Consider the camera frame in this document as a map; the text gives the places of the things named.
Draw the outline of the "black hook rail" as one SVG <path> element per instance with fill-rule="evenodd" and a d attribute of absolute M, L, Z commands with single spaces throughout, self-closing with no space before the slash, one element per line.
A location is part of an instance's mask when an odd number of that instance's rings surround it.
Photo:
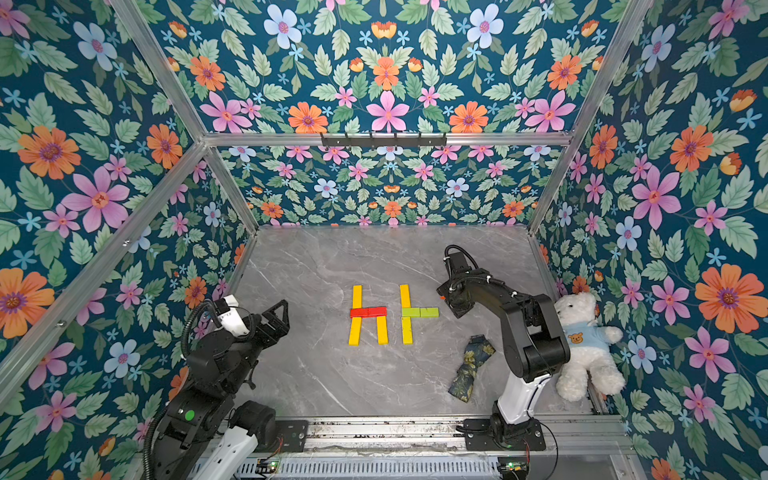
<path fill-rule="evenodd" d="M 324 147 L 442 147 L 448 144 L 446 134 L 424 133 L 393 133 L 393 134 L 321 134 L 321 145 Z"/>

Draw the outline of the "yellow block of h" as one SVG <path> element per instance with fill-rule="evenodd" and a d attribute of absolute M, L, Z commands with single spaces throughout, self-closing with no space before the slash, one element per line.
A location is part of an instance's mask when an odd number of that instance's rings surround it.
<path fill-rule="evenodd" d="M 353 295 L 352 295 L 352 308 L 353 309 L 359 309 L 362 307 L 363 304 L 363 287 L 361 285 L 355 285 L 353 287 Z"/>

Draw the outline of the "small red block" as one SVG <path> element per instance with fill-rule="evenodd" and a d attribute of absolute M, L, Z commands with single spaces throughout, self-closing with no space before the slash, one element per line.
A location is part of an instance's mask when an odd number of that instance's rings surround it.
<path fill-rule="evenodd" d="M 386 307 L 371 307 L 367 311 L 369 317 L 385 317 L 387 315 Z"/>

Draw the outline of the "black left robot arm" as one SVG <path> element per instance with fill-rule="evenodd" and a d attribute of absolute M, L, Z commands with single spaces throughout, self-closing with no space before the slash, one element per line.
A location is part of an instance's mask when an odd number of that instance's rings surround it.
<path fill-rule="evenodd" d="M 205 299 L 189 313 L 181 334 L 187 380 L 148 427 L 142 453 L 146 479 L 230 479 L 258 450 L 276 456 L 285 445 L 273 408 L 235 403 L 260 354 L 290 331 L 289 306 L 261 313 L 234 296 Z"/>

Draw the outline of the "aluminium front rail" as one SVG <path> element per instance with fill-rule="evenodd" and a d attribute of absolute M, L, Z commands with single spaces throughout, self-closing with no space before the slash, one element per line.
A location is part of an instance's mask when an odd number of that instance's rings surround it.
<path fill-rule="evenodd" d="M 462 434 L 456 431 L 465 419 L 484 416 L 353 416 L 280 417 L 277 420 L 309 422 L 308 437 L 301 453 L 268 453 L 262 443 L 248 433 L 224 438 L 223 423 L 214 429 L 210 440 L 193 440 L 184 453 L 194 452 L 211 458 L 218 450 L 244 452 L 247 456 L 305 455 L 489 455 L 517 456 L 612 456 L 632 455 L 635 448 L 615 415 L 541 414 L 545 437 L 544 451 L 468 451 Z"/>

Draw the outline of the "white teddy bear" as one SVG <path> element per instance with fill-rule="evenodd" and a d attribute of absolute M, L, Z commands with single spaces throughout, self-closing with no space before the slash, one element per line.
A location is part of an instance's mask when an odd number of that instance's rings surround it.
<path fill-rule="evenodd" d="M 569 402 L 584 398 L 589 382 L 604 395 L 619 394 L 626 385 L 610 352 L 610 347 L 622 340 L 623 331 L 599 326 L 596 307 L 594 296 L 585 292 L 565 295 L 555 302 L 570 349 L 570 360 L 562 367 L 556 390 Z"/>

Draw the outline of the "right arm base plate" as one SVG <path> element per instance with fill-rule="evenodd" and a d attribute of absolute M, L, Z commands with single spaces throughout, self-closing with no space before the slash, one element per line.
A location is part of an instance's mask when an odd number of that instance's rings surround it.
<path fill-rule="evenodd" d="M 537 419 L 507 424 L 499 415 L 489 419 L 465 419 L 456 427 L 468 451 L 532 451 L 546 449 L 542 425 Z"/>

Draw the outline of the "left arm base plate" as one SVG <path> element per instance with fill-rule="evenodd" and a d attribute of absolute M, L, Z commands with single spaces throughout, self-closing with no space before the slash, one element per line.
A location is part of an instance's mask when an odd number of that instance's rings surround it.
<path fill-rule="evenodd" d="M 309 422 L 299 420 L 276 420 L 271 436 L 263 451 L 268 453 L 301 453 L 308 437 Z"/>

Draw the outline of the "camouflage cloth pouch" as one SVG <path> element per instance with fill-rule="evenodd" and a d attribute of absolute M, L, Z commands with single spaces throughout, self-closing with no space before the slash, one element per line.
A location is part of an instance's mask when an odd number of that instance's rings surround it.
<path fill-rule="evenodd" d="M 462 364 L 456 371 L 448 393 L 468 403 L 474 390 L 479 369 L 495 354 L 496 350 L 484 335 L 472 336 L 463 352 Z"/>

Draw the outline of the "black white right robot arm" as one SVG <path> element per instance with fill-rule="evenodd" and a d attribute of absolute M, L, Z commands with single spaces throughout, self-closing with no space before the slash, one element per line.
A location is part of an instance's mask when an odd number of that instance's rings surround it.
<path fill-rule="evenodd" d="M 499 319 L 500 351 L 509 369 L 488 421 L 466 420 L 457 430 L 469 450 L 527 448 L 542 451 L 542 423 L 534 416 L 544 387 L 570 359 L 553 300 L 520 292 L 479 267 L 462 247 L 449 245 L 443 262 L 448 279 L 437 288 L 451 313 L 461 318 L 480 305 Z"/>

